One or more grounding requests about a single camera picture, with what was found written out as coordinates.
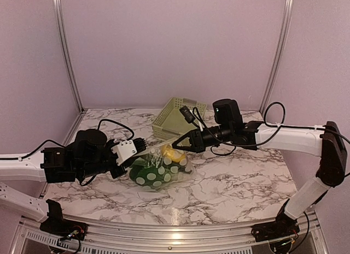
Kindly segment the yellow fake lemon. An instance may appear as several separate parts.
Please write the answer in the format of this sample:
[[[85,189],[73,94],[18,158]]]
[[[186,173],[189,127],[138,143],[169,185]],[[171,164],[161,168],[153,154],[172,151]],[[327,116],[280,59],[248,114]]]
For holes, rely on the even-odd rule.
[[[173,149],[171,145],[162,146],[161,154],[163,156],[163,162],[165,165],[170,165],[171,163],[180,163],[182,160],[186,159],[184,151]]]

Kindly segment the clear zip top bag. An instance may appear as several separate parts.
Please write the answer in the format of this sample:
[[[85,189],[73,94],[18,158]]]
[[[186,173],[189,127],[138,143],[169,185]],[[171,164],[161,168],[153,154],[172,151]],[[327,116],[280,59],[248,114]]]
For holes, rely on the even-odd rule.
[[[133,157],[129,178],[152,190],[191,179],[195,168],[185,151],[172,147],[173,142],[174,139],[164,141]]]

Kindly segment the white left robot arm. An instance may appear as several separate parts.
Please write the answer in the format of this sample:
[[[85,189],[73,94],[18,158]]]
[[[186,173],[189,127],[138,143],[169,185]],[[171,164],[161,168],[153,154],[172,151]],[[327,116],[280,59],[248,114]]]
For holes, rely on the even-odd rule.
[[[132,138],[115,142],[100,130],[79,131],[67,146],[40,145],[26,155],[1,158],[1,181],[39,181],[48,184],[78,181],[86,186],[99,174],[113,178],[126,173],[124,163],[137,153]],[[62,209],[54,200],[39,200],[12,188],[3,188],[1,203],[19,210],[25,217],[47,225],[58,235],[69,230]]]

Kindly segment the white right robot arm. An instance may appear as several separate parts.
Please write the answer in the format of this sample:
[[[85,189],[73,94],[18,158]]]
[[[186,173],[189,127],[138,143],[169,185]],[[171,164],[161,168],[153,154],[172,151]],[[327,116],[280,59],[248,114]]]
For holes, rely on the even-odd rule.
[[[224,144],[247,150],[276,149],[320,157],[315,176],[283,204],[276,221],[272,222],[271,232],[277,237],[285,235],[292,228],[292,221],[348,176],[345,143],[349,140],[339,132],[335,122],[322,126],[290,126],[265,120],[244,122],[238,103],[228,98],[215,101],[213,109],[216,126],[193,129],[174,141],[172,147],[200,153],[207,147]]]

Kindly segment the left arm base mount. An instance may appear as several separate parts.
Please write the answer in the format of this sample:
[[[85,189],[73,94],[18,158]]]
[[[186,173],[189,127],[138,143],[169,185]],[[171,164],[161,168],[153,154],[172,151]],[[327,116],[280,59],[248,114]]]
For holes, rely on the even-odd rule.
[[[48,204],[47,219],[40,224],[40,230],[61,236],[61,238],[68,239],[68,236],[74,231],[78,231],[75,235],[79,240],[84,240],[87,224],[84,222],[68,220],[63,217],[61,205],[51,199],[47,199]]]

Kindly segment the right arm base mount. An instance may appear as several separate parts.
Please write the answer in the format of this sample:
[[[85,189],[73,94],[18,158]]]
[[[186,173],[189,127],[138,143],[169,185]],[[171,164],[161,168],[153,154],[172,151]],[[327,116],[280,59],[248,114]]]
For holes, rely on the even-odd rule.
[[[274,221],[258,223],[252,226],[251,235],[256,242],[273,240],[300,232],[297,220],[293,220],[284,213],[285,206],[279,210]]]

